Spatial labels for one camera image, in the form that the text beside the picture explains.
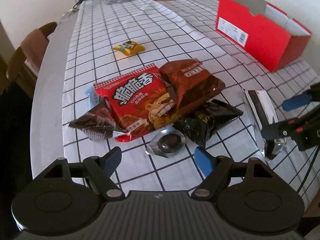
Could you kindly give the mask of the silver foil snack packet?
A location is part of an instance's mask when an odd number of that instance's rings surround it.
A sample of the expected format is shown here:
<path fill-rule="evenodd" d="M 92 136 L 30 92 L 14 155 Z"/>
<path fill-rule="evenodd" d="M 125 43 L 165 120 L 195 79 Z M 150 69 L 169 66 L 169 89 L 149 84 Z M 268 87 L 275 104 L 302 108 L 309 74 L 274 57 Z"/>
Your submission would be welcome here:
<path fill-rule="evenodd" d="M 286 149 L 286 139 L 266 140 L 261 134 L 264 126 L 275 124 L 279 121 L 272 101 L 265 90 L 243 89 L 242 97 L 254 128 L 257 147 L 266 161 L 270 162 L 281 151 Z"/>

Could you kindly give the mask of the black sesame snack packet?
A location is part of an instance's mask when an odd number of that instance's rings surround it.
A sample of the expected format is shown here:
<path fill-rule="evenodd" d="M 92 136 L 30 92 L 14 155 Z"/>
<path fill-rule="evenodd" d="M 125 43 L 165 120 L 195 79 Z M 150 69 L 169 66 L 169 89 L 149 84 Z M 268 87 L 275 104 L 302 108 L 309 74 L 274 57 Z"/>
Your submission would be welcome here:
<path fill-rule="evenodd" d="M 179 118 L 173 128 L 192 142 L 205 148 L 206 142 L 221 128 L 243 115 L 243 111 L 220 100 L 213 99 L 195 111 Z"/>

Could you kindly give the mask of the dark brown cupcake snack packet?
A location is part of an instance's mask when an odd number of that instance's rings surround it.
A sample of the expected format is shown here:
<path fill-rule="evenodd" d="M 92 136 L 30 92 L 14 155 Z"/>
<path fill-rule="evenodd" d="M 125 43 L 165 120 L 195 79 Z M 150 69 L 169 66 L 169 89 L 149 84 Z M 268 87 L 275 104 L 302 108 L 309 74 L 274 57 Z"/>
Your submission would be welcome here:
<path fill-rule="evenodd" d="M 79 129 L 93 141 L 127 135 L 114 120 L 105 99 L 101 99 L 95 107 L 71 121 L 69 127 Z"/>

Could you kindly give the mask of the round silver foil packet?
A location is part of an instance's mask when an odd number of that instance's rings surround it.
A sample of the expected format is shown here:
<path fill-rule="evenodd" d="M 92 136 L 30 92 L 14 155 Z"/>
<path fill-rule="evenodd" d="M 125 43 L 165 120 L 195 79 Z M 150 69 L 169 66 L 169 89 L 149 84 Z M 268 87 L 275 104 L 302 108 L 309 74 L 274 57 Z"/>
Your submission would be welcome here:
<path fill-rule="evenodd" d="M 146 154 L 172 158 L 185 146 L 185 136 L 169 127 L 161 130 L 147 145 Z"/>

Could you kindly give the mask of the light blue packet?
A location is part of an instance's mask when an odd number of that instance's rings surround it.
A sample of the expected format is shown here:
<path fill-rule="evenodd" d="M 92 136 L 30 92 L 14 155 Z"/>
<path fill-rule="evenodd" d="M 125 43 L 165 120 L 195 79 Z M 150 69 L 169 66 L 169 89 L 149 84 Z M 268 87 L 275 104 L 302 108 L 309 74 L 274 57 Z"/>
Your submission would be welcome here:
<path fill-rule="evenodd" d="M 87 88 L 85 93 L 88 96 L 89 112 L 96 113 L 103 98 L 95 92 L 93 86 Z"/>

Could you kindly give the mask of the red cardboard box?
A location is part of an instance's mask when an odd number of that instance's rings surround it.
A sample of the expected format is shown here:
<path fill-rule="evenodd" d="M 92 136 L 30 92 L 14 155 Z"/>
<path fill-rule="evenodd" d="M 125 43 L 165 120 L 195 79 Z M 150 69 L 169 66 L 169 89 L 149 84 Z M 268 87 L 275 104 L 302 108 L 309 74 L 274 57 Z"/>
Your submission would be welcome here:
<path fill-rule="evenodd" d="M 219 0 L 216 31 L 270 72 L 299 58 L 312 35 L 300 22 L 263 0 Z"/>

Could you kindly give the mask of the red lion snack bag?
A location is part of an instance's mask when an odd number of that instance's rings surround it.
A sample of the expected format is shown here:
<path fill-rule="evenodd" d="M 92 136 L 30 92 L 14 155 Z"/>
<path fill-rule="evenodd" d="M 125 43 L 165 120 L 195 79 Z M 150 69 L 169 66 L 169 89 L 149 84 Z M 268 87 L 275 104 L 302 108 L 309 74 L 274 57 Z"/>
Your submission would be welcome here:
<path fill-rule="evenodd" d="M 176 121 L 180 114 L 159 68 L 149 64 L 94 84 L 116 123 L 126 131 L 117 142 L 129 142 Z"/>

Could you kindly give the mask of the brown Oreo snack bag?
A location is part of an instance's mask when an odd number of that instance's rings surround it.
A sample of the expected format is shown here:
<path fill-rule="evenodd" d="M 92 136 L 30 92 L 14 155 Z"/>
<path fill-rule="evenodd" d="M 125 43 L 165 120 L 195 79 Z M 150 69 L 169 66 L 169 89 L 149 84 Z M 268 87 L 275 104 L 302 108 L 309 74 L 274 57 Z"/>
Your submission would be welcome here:
<path fill-rule="evenodd" d="M 225 83 L 211 74 L 198 59 L 184 59 L 164 64 L 159 72 L 172 85 L 177 112 L 185 116 L 225 89 Z"/>

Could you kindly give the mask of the yellow snack packet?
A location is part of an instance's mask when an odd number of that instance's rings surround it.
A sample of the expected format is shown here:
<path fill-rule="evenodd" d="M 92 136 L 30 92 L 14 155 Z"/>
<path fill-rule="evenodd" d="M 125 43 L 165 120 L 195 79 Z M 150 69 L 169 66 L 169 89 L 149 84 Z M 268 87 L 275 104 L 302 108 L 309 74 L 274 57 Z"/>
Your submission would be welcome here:
<path fill-rule="evenodd" d="M 123 53 L 125 56 L 131 56 L 144 51 L 145 47 L 135 41 L 126 41 L 113 47 L 112 49 Z"/>

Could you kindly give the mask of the wooden chair with pink towel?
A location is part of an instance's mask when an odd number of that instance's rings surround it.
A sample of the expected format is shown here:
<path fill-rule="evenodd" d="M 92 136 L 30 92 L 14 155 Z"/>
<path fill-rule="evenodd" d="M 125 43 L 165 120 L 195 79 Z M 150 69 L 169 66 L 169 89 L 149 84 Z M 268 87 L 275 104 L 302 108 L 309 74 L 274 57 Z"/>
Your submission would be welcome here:
<path fill-rule="evenodd" d="M 37 77 L 46 53 L 49 36 L 56 22 L 50 22 L 29 33 L 15 50 L 7 66 L 7 79 L 16 83 L 30 98 L 34 97 Z"/>

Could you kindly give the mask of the small packet by lamp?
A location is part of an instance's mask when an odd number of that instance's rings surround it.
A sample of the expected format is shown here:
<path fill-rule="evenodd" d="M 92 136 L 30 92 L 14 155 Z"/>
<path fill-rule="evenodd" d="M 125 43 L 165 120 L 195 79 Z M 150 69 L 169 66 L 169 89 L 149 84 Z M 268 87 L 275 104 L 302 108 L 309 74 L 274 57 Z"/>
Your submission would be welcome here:
<path fill-rule="evenodd" d="M 60 21 L 67 21 L 71 16 L 73 16 L 78 10 L 79 10 L 80 4 L 76 4 L 72 7 L 72 9 L 65 12 L 61 18 Z"/>

